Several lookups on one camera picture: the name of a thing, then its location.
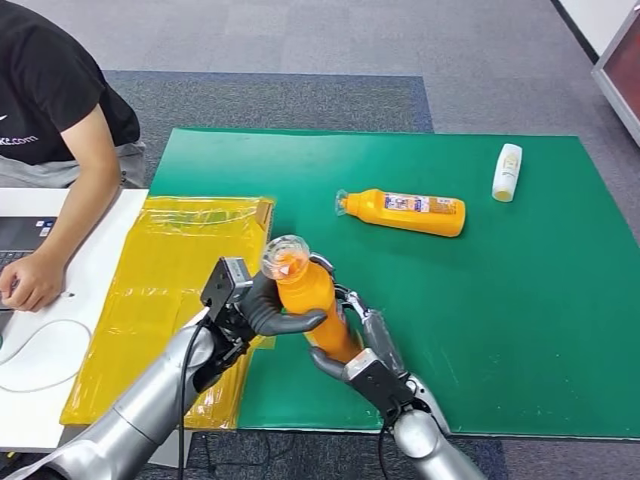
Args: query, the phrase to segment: green tabletop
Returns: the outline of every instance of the green tabletop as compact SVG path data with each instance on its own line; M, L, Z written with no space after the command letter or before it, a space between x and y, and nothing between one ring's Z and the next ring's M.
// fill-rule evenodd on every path
M491 198L523 147L512 203ZM337 217L340 188L457 197L449 239ZM575 137L177 129L152 195L267 195L295 233L383 311L454 432L640 437L640 254ZM315 371L302 336L258 351L240 427L374 429L372 408Z

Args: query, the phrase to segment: yellow bag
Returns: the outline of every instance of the yellow bag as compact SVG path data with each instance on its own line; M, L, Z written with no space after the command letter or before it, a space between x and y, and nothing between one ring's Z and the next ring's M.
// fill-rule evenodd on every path
M251 274L257 272L272 207L259 198L147 198L127 236L60 423L86 425L106 411L202 308L200 292L220 257L242 257ZM202 394L185 425L235 428L245 377L260 340Z

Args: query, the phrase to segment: white bottle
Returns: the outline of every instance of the white bottle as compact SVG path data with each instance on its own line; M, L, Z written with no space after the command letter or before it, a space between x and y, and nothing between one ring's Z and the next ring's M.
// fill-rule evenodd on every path
M499 202L513 200L520 164L522 162L522 147L506 143L498 157L491 195Z

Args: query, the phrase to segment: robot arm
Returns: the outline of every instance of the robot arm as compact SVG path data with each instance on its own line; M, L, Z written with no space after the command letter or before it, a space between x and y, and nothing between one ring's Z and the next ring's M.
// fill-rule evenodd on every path
M205 309L176 333L109 411L78 437L7 480L133 479L201 393L246 353L257 334L310 330L325 318L322 311L282 315L273 282L260 274L252 280L238 258L220 259L201 300Z
M378 409L384 427L426 480L483 480L469 457L447 440L451 434L429 388L405 368L380 312L366 307L357 293L337 285L343 307L355 310L362 323L365 348L345 365L314 347L320 370L347 383Z
M312 260L332 270L322 257ZM379 312L367 308L357 294L343 287L337 286L337 296L360 316L365 340L373 348L346 365L314 348L312 357L318 368L348 383L376 406L398 446L423 478L485 478L447 441L448 426L435 399L405 368ZM165 352L109 411L74 440L6 480L133 479L200 393L246 353L256 334L308 331L325 317L322 311L282 315L275 282L260 274L252 282L242 259L221 258L202 300L204 310L178 331Z

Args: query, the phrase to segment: person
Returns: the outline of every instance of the person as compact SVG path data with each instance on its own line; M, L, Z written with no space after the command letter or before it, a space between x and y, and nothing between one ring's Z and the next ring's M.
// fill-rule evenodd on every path
M141 187L136 114L88 52L31 10L0 0L0 188L66 188L48 237L0 274L2 301L36 312L121 185Z

